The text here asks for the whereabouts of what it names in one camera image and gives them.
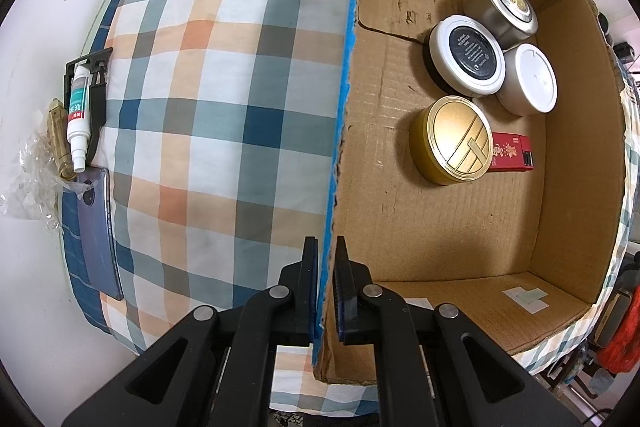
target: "metal screw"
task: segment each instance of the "metal screw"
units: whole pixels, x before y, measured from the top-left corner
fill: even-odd
[[[193,311],[193,318],[197,321],[208,321],[213,317],[213,308],[209,306],[198,306]]]
[[[367,284],[362,289],[362,293],[367,297],[380,297],[382,295],[382,288],[377,284]]]
[[[287,295],[289,295],[289,288],[283,286],[282,284],[278,286],[274,286],[269,290],[269,295],[274,299],[284,299]]]
[[[458,316],[458,308],[456,308],[453,304],[443,304],[438,308],[440,311],[440,315],[445,317],[446,319],[455,319]]]

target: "gold jar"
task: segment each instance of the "gold jar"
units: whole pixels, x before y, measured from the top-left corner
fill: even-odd
[[[494,140],[477,106],[461,96],[445,96],[415,118],[409,149],[425,178],[452,185],[477,180],[487,171]]]

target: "cardboard box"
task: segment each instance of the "cardboard box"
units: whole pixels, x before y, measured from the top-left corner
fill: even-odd
[[[491,172],[440,187],[422,178],[408,148],[415,115],[444,96],[421,42],[461,0],[357,0],[355,44],[346,47],[350,93],[337,160],[332,234],[352,260],[405,298],[452,302],[509,353],[534,346],[594,303],[618,231],[625,178],[620,85],[589,0],[530,0],[532,40],[551,61],[558,103],[517,117],[495,96],[476,100],[492,129],[530,138],[536,168]],[[333,247],[324,260],[332,269]],[[323,381],[375,380],[370,347],[335,333],[330,279],[315,371]],[[535,314],[503,293],[539,288]]]

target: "clear plastic bag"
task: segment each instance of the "clear plastic bag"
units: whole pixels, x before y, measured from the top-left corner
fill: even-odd
[[[59,177],[46,133],[31,135],[18,152],[17,162],[20,174],[0,192],[1,215],[44,221],[49,230],[57,230],[60,227],[60,192],[74,192],[81,198],[92,188],[90,184],[68,182]]]

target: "silver metal canister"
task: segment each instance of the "silver metal canister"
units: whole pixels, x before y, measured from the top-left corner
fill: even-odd
[[[528,0],[462,0],[467,17],[484,25],[504,50],[513,48],[538,30]]]

